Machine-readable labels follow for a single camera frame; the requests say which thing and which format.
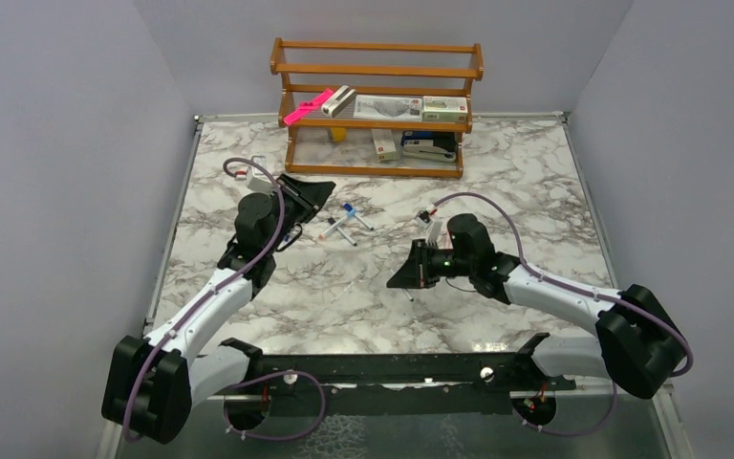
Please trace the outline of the black cap marker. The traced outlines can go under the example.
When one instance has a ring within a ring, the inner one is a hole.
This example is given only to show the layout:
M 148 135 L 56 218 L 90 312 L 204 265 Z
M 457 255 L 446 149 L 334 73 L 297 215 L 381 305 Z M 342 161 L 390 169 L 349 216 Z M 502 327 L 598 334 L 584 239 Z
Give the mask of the black cap marker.
M 330 224 L 330 227 L 326 230 L 327 234 L 332 234 L 334 231 L 337 232 L 339 235 L 341 235 L 345 240 L 347 240 L 352 246 L 356 246 L 357 242 L 354 240 L 342 227 L 344 223 L 349 219 L 348 216 L 342 217 L 339 220 L 335 220 L 333 217 L 329 217 L 327 219 L 328 223 Z

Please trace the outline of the light blue cap marker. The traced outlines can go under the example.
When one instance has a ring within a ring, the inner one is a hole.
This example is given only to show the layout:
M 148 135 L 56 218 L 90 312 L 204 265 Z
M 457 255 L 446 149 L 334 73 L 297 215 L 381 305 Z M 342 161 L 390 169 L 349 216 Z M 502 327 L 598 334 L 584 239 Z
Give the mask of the light blue cap marker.
M 344 214 L 341 218 L 335 219 L 333 217 L 327 218 L 329 226 L 318 234 L 318 239 L 325 239 L 333 233 L 341 235 L 349 244 L 356 246 L 357 242 L 342 228 L 343 225 L 352 217 L 350 213 Z

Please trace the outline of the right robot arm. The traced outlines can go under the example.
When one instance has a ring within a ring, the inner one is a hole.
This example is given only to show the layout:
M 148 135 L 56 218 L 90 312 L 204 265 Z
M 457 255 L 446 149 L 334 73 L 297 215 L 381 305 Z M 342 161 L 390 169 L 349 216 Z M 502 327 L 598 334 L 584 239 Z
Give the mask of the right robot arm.
M 599 290 L 531 269 L 520 257 L 497 251 L 485 225 L 470 213 L 451 218 L 446 228 L 451 248 L 413 240 L 387 288 L 430 289 L 443 278 L 464 277 L 479 295 L 536 309 L 587 333 L 544 339 L 518 358 L 513 376 L 524 388 L 535 389 L 551 376 L 594 376 L 650 399 L 686 359 L 679 328 L 648 288 Z

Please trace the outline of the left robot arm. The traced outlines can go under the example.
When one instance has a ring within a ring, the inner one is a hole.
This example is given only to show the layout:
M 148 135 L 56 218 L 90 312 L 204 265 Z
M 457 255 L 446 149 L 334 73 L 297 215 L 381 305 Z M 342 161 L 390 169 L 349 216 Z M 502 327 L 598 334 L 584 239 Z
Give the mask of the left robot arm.
M 278 176 L 271 192 L 251 192 L 238 204 L 234 235 L 203 288 L 165 324 L 116 345 L 101 405 L 104 419 L 134 438 L 171 442 L 192 408 L 220 389 L 247 393 L 261 383 L 253 350 L 222 345 L 201 352 L 222 324 L 265 288 L 274 253 L 291 230 L 325 206 L 335 183 Z

